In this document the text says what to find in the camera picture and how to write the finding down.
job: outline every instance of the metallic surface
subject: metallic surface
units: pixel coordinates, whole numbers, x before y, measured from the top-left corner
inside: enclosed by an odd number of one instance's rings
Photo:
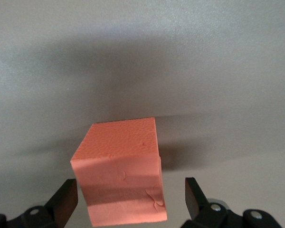
[[[157,227],[190,217],[187,176],[285,227],[285,0],[0,0],[0,213],[72,178],[92,123],[147,116],[168,212]],[[90,227],[80,191],[66,227]]]

